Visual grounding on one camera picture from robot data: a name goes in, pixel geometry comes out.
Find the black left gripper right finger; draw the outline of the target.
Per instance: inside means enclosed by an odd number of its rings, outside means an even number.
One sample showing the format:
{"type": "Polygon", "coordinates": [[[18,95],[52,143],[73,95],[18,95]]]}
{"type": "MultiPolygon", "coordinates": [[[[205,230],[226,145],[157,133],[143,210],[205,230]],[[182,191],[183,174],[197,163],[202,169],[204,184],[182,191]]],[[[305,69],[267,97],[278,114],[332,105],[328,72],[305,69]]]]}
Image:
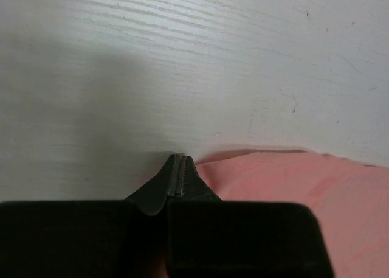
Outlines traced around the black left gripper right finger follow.
{"type": "Polygon", "coordinates": [[[298,203],[223,201],[179,164],[167,202],[170,277],[333,277],[319,222],[298,203]]]}

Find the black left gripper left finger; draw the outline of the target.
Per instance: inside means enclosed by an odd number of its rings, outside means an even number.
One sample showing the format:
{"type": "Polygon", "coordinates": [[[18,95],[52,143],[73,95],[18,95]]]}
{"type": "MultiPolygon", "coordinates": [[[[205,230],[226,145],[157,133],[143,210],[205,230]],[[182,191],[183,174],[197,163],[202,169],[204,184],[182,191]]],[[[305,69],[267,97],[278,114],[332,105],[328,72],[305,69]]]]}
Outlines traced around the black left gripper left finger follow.
{"type": "Polygon", "coordinates": [[[1,203],[1,276],[139,277],[164,250],[180,160],[124,200],[1,203]]]}

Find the salmon pink t-shirt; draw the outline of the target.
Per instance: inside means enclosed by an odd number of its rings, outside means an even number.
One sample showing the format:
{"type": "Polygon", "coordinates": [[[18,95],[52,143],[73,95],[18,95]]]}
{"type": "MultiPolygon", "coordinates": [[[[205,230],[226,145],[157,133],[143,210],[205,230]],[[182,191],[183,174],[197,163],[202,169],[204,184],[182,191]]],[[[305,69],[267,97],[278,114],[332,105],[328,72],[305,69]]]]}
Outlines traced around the salmon pink t-shirt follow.
{"type": "Polygon", "coordinates": [[[303,150],[235,150],[196,163],[224,200],[308,206],[337,277],[388,276],[388,169],[303,150]]]}

